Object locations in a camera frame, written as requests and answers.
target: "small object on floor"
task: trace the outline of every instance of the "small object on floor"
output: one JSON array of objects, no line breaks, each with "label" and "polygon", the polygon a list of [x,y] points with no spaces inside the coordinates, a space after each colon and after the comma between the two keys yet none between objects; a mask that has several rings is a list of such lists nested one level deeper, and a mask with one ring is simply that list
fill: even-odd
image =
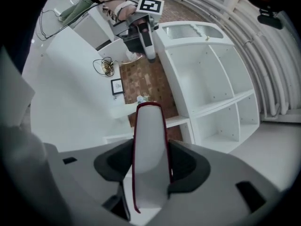
[{"label": "small object on floor", "polygon": [[138,101],[138,104],[141,104],[144,102],[149,102],[150,96],[137,96],[137,101]]}]

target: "white table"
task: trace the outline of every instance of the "white table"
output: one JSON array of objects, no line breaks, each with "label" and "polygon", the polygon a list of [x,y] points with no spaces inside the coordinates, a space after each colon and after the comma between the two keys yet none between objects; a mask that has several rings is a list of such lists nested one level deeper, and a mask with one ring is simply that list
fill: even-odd
[{"label": "white table", "polygon": [[[109,46],[120,43],[117,40]],[[111,91],[111,80],[120,78],[119,68],[116,65],[115,74],[105,77],[92,65],[106,50],[97,52],[67,27],[44,55],[32,84],[36,92],[31,105],[32,131],[60,152],[102,145],[105,136],[131,132],[127,117],[116,120],[108,113],[112,106],[125,104],[122,94],[115,97]],[[121,59],[122,54],[119,51],[113,60]]]}]

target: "curved white wall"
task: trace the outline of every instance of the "curved white wall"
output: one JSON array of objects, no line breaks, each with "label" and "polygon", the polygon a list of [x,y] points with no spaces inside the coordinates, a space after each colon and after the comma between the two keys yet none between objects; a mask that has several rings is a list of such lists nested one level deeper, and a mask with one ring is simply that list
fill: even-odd
[{"label": "curved white wall", "polygon": [[277,30],[260,24],[259,9],[247,0],[178,1],[216,23],[233,40],[265,118],[301,108],[301,53],[290,27]]}]

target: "white surface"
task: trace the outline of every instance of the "white surface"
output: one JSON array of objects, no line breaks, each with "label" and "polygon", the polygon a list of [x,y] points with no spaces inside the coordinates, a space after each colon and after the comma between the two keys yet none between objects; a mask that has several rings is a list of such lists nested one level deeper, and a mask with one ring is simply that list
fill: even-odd
[{"label": "white surface", "polygon": [[181,124],[180,125],[180,130],[181,130],[183,142],[195,144],[195,140],[194,140],[193,131],[192,131],[190,121],[188,123]]},{"label": "white surface", "polygon": [[143,10],[142,8],[144,8],[144,6],[143,7],[141,6],[143,1],[144,0],[139,0],[136,12],[150,14],[152,16],[152,18],[154,19],[155,23],[158,23],[162,16],[162,13],[163,13],[164,1],[163,0],[153,0],[153,2],[152,2],[150,0],[146,0],[144,2],[145,5],[150,5],[151,9],[153,8],[156,10],[158,8],[158,4],[156,4],[155,2],[160,1],[161,6],[160,6],[159,12],[152,11],[152,10],[148,10],[148,11]]},{"label": "white surface", "polygon": [[99,7],[90,9],[86,17],[80,20],[73,28],[93,48],[97,48],[108,40],[114,41],[113,31],[110,28],[107,17],[102,13],[103,6],[99,5]]},{"label": "white surface", "polygon": [[[282,113],[287,112],[286,101],[289,102],[289,109],[300,108],[301,69],[298,61],[300,61],[301,53],[300,49],[298,49],[297,39],[290,33],[290,28],[277,30],[260,24],[257,21],[257,16],[259,15],[258,8],[250,4],[247,0],[186,1],[192,2],[191,5],[193,6],[197,4],[196,11],[201,14],[206,13],[210,15],[208,16],[209,21],[214,21],[215,23],[218,22],[215,17],[218,20],[224,18],[224,10],[221,9],[221,5],[225,2],[225,7],[223,8],[228,9],[230,12],[230,20],[227,20],[225,31],[231,33],[237,39],[235,43],[236,45],[239,44],[238,47],[244,46],[247,54],[241,54],[245,57],[244,60],[247,62],[246,66],[248,70],[254,70],[250,75],[253,77],[253,81],[261,84],[260,86],[255,86],[255,88],[263,87],[264,89],[264,95],[261,95],[261,97],[265,103],[260,101],[260,109],[265,104],[268,106],[272,104],[270,105],[270,109],[273,115],[276,114],[274,111],[275,103],[271,103],[274,100],[274,94],[275,98],[281,98]],[[251,62],[254,58],[256,59],[256,63],[253,61],[253,66]],[[264,67],[268,68],[267,74],[263,74],[262,72]],[[260,80],[255,80],[256,77],[254,77],[254,74],[258,74]]]},{"label": "white surface", "polygon": [[170,184],[168,155],[161,108],[139,108],[133,165],[135,198],[138,208],[162,208]]},{"label": "white surface", "polygon": [[22,78],[2,46],[0,51],[0,124],[9,127],[20,126],[33,95],[33,89]]},{"label": "white surface", "polygon": [[178,115],[178,116],[174,116],[174,117],[165,119],[165,122],[166,122],[166,127],[170,128],[170,127],[178,126],[178,125],[181,125],[184,123],[189,123],[190,120],[189,120],[189,118],[187,118],[185,116]]},{"label": "white surface", "polygon": [[112,60],[117,60],[119,63],[127,60],[127,46],[122,39],[117,39],[109,45],[98,51],[98,54],[105,58],[111,57]]},{"label": "white surface", "polygon": [[186,101],[184,99],[184,93],[182,92],[179,78],[177,75],[177,71],[175,70],[175,67],[172,63],[172,59],[168,52],[162,51],[159,54],[160,61],[162,63],[162,66],[164,68],[165,75],[168,79],[168,83],[170,86],[170,89],[173,93],[174,101],[178,110],[178,113],[180,115],[188,117],[188,107],[186,105]]},{"label": "white surface", "polygon": [[131,132],[128,118],[114,120],[108,110],[123,105],[116,99],[111,80],[120,78],[115,68],[112,77],[95,72],[92,62],[101,58],[97,51],[72,29],[66,28],[52,41],[34,83],[32,131],[58,150],[69,151],[103,144],[110,133]]},{"label": "white surface", "polygon": [[251,90],[248,90],[245,92],[240,92],[231,99],[222,100],[222,101],[218,101],[218,102],[212,102],[212,103],[197,107],[194,110],[192,110],[192,115],[199,117],[205,113],[210,113],[210,112],[222,109],[230,104],[233,104],[239,100],[242,100],[243,98],[245,98],[253,93],[254,93],[254,90],[251,89]]},{"label": "white surface", "polygon": [[232,155],[242,159],[280,190],[289,188],[300,169],[301,126],[262,123]]},{"label": "white surface", "polygon": [[234,97],[230,81],[208,45],[190,45],[168,50],[177,70],[189,111]]},{"label": "white surface", "polygon": [[[231,110],[234,108],[236,112],[238,110],[238,115],[232,114],[231,118],[230,114],[226,113],[229,108]],[[191,123],[197,145],[229,153],[248,139],[259,127],[259,114],[255,95],[253,92],[244,93],[244,96],[231,103],[201,115],[198,114],[196,119],[191,119]],[[223,128],[226,128],[226,130],[218,130],[222,125],[224,125]],[[239,137],[235,137],[237,126],[239,126]]]},{"label": "white surface", "polygon": [[234,93],[253,88],[248,71],[233,46],[211,45],[230,79]]},{"label": "white surface", "polygon": [[[170,39],[162,27],[175,25],[190,25],[199,34],[202,32],[197,25],[211,26],[223,38]],[[197,145],[229,153],[254,133],[259,126],[259,113],[252,81],[223,31],[209,23],[169,22],[154,33],[154,41],[177,110],[191,120],[193,133],[182,125],[183,138],[194,137]],[[246,121],[241,126],[237,103]]]},{"label": "white surface", "polygon": [[[214,29],[218,30],[222,35],[222,39],[218,38],[210,38],[209,41],[206,41],[206,36],[200,36],[200,37],[190,37],[190,38],[181,38],[181,39],[170,39],[166,32],[163,30],[163,27],[169,27],[173,25],[191,25],[195,31],[197,31],[199,34],[201,34],[201,31],[198,29],[196,25],[205,25],[213,27]],[[227,44],[227,45],[233,45],[233,42],[228,38],[228,36],[224,33],[223,30],[221,30],[217,25],[211,24],[211,23],[205,23],[205,22],[196,22],[196,21],[176,21],[176,22],[167,22],[167,23],[161,23],[159,26],[159,29],[154,31],[160,39],[162,40],[162,43],[164,44],[165,48],[172,48],[172,47],[178,47],[178,46],[184,46],[184,45],[197,45],[197,44]]]},{"label": "white surface", "polygon": [[240,128],[236,104],[196,118],[193,123],[197,145],[224,151],[224,144],[239,141]]},{"label": "white surface", "polygon": [[137,106],[138,106],[138,102],[135,102],[131,104],[124,104],[124,105],[111,107],[109,111],[111,117],[117,119],[135,113]]}]

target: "brick-patterned floor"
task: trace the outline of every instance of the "brick-patterned floor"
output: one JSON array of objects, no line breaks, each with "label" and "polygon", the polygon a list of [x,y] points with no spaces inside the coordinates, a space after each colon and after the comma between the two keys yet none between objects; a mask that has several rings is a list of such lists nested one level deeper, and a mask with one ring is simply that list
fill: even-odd
[{"label": "brick-patterned floor", "polygon": [[[172,21],[204,21],[202,17],[184,5],[164,0],[164,10],[160,23]],[[137,101],[137,96],[150,96],[150,100],[162,105],[165,118],[178,115],[174,98],[169,87],[162,64],[157,57],[155,63],[150,64],[147,59],[140,59],[132,64],[120,67],[120,74],[124,85],[124,97],[127,104]],[[129,116],[131,126],[135,125],[135,113]],[[168,139],[182,141],[180,127],[167,129]]]}]

